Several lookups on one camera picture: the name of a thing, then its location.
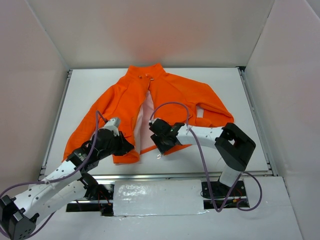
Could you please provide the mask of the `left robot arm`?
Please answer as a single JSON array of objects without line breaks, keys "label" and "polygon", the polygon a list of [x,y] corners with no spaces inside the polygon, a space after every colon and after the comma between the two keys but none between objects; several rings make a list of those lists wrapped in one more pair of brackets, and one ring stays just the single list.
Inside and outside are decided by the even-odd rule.
[{"label": "left robot arm", "polygon": [[35,235],[37,225],[72,201],[109,200],[112,191],[99,184],[89,171],[110,156],[124,156],[134,146],[120,131],[100,128],[90,140],[74,149],[66,160],[42,181],[10,197],[0,195],[0,232],[11,240],[26,240]]}]

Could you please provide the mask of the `orange zip jacket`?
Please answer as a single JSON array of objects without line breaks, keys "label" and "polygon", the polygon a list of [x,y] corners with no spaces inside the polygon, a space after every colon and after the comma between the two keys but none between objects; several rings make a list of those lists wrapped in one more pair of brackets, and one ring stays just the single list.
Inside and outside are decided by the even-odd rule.
[{"label": "orange zip jacket", "polygon": [[188,122],[192,126],[211,128],[234,122],[233,115],[208,84],[168,73],[159,63],[130,66],[90,107],[69,137],[63,159],[91,138],[99,111],[104,118],[120,118],[119,130],[134,145],[126,155],[113,156],[114,164],[137,163],[141,154],[155,149],[154,145],[142,148],[140,132],[144,105],[156,111],[154,118],[170,125]]}]

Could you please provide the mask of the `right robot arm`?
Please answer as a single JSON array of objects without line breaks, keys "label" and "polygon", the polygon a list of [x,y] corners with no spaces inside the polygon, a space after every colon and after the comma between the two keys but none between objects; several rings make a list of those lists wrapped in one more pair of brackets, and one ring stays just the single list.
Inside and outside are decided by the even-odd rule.
[{"label": "right robot arm", "polygon": [[217,184],[223,196],[235,190],[235,182],[243,173],[253,155],[256,143],[234,123],[223,127],[200,127],[185,123],[168,124],[160,118],[149,121],[153,133],[151,139],[160,153],[168,153],[174,147],[200,145],[216,149],[225,162]]}]

